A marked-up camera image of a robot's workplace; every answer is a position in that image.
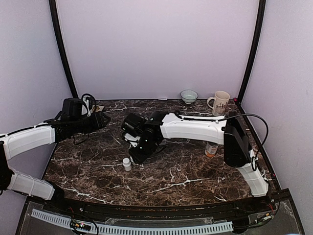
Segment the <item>orange pill bottle grey cap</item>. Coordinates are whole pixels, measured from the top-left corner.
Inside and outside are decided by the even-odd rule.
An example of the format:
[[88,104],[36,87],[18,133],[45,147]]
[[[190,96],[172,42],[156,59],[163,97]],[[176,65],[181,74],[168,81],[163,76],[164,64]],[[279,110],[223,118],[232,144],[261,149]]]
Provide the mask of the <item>orange pill bottle grey cap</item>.
[[216,155],[216,152],[218,150],[219,145],[217,143],[213,142],[207,142],[206,148],[205,148],[205,154],[208,157],[214,157]]

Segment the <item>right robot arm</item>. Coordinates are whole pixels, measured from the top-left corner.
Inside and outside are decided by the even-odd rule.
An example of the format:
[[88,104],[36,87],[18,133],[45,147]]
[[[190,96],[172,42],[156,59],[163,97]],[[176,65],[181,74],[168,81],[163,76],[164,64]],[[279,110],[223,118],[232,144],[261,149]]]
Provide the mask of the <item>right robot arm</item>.
[[190,139],[212,142],[224,147],[224,162],[237,169],[254,198],[250,209],[261,212],[268,205],[269,182],[257,166],[257,155],[240,120],[240,115],[197,117],[179,112],[155,111],[148,118],[130,113],[121,125],[129,155],[136,164],[151,157],[164,139]]

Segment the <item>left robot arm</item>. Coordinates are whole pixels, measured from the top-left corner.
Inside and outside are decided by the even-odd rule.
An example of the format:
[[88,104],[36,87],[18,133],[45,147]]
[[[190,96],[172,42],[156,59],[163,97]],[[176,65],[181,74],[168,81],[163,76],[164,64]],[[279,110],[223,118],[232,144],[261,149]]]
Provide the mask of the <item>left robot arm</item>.
[[13,157],[40,146],[72,139],[76,134],[89,135],[107,126],[110,117],[97,109],[95,98],[67,98],[55,118],[0,136],[0,190],[12,190],[50,201],[58,213],[66,213],[69,203],[64,190],[56,184],[21,173],[8,165]]

